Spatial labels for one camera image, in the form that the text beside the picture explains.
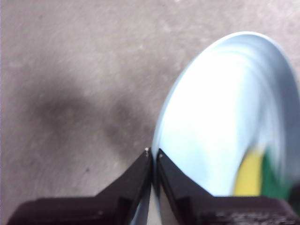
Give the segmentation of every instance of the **gray floor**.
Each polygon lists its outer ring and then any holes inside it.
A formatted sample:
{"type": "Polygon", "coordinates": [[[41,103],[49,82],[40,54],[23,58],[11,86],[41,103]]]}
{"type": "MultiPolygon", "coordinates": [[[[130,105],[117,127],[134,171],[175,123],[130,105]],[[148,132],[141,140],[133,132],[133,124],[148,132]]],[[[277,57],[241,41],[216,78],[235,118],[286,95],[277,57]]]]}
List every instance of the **gray floor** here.
{"type": "MultiPolygon", "coordinates": [[[[261,32],[300,72],[299,21],[298,0],[2,0],[2,223],[23,201],[94,195],[117,178],[214,40],[261,32]]],[[[153,202],[148,223],[160,223],[153,202]]]]}

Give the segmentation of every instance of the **white reflective surface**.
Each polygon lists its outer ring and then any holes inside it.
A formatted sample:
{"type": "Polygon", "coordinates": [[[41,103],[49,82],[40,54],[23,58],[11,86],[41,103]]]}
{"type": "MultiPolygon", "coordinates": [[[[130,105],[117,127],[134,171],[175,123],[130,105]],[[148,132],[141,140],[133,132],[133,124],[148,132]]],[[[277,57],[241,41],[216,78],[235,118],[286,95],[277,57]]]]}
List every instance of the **white reflective surface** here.
{"type": "Polygon", "coordinates": [[[252,32],[231,34],[180,75],[158,119],[152,152],[161,148],[211,194],[231,195],[253,146],[272,149],[278,173],[299,177],[286,163],[299,156],[293,147],[299,140],[289,133],[300,134],[299,115],[293,73],[273,42],[252,32]]]}

